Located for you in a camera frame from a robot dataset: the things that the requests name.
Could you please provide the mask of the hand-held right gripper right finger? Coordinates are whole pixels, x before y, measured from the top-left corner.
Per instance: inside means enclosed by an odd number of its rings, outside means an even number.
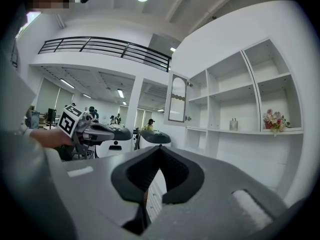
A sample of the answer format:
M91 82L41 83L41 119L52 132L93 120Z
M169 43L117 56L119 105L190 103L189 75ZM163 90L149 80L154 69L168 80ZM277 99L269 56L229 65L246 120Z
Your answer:
M187 187L197 192L183 203L162 203L144 231L146 240L262 240L287 206L274 192L236 166L173 147L167 148L189 168Z

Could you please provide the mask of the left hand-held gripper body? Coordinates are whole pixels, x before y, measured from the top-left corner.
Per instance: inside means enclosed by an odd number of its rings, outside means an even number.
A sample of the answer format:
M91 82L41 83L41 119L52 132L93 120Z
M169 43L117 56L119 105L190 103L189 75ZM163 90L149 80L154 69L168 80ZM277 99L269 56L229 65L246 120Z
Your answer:
M71 138L75 153L85 158L88 147L99 146L115 137L115 132L110 127L93 122L88 114L84 114L73 105L63 109L57 126Z

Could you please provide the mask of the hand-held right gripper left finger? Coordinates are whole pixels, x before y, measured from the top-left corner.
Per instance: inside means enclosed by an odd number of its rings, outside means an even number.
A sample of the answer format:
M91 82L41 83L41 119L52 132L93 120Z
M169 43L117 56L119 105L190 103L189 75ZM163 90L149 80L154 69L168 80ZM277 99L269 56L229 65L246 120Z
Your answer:
M75 240L160 240L161 224L146 225L141 181L160 150L147 147L105 158L61 161L47 148L48 170L71 225L63 224Z

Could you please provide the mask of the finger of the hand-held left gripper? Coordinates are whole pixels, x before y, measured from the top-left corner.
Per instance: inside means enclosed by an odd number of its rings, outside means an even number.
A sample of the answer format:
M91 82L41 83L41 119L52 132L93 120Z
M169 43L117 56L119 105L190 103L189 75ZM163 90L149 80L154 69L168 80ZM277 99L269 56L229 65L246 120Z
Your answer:
M171 138L164 132L155 130L142 130L138 136L138 149L153 146L171 146Z
M100 145L95 145L92 148L92 154L95 159L120 155L132 151L133 136L128 128L118 124L98 124L94 129L98 129L99 131L107 129L112 130L114 133L113 139L103 141Z

